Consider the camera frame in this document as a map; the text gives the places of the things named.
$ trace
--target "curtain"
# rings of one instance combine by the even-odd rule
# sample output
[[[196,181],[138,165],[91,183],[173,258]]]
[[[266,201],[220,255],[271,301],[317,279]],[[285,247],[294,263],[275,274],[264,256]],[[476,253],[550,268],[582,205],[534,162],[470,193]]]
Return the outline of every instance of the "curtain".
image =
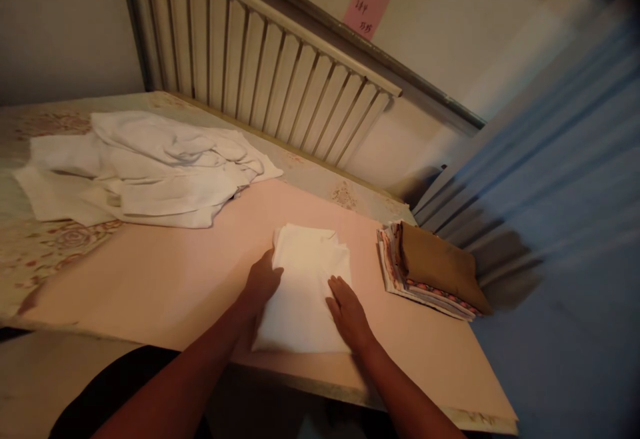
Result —
[[[551,276],[602,270],[640,244],[639,44],[637,14],[620,0],[413,209],[421,227],[475,255],[495,308],[515,308]]]

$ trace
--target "left hand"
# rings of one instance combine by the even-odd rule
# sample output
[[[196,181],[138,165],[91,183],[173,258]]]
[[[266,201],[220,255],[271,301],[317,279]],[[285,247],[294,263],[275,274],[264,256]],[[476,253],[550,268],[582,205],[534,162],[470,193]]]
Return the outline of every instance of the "left hand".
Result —
[[[239,300],[245,301],[256,312],[262,309],[280,285],[283,268],[271,268],[273,249],[269,249],[251,266],[247,285],[240,294]]]

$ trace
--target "white towel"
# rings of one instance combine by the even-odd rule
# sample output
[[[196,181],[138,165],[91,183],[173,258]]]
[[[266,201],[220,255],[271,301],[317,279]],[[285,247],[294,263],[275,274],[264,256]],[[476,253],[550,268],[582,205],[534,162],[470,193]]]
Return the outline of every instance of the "white towel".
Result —
[[[294,224],[274,234],[273,268],[285,269],[267,303],[253,350],[351,352],[340,337],[325,301],[333,276],[351,285],[349,249],[335,231]]]
[[[252,182],[282,175],[238,131],[146,111],[93,113],[82,136],[31,139],[15,172],[39,220],[203,228]]]

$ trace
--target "radiator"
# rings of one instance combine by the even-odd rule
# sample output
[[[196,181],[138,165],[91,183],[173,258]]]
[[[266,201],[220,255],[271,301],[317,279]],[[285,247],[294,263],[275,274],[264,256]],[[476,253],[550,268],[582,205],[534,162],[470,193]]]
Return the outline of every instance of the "radiator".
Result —
[[[344,168],[400,89],[262,0],[135,0],[155,89]]]

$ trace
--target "brown fabric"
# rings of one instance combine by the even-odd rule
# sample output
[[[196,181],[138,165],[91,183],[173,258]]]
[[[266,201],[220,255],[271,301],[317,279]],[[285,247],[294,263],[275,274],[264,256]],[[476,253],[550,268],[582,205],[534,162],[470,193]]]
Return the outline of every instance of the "brown fabric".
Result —
[[[475,279],[475,258],[435,234],[402,222],[399,250],[408,279],[428,284],[493,314]]]

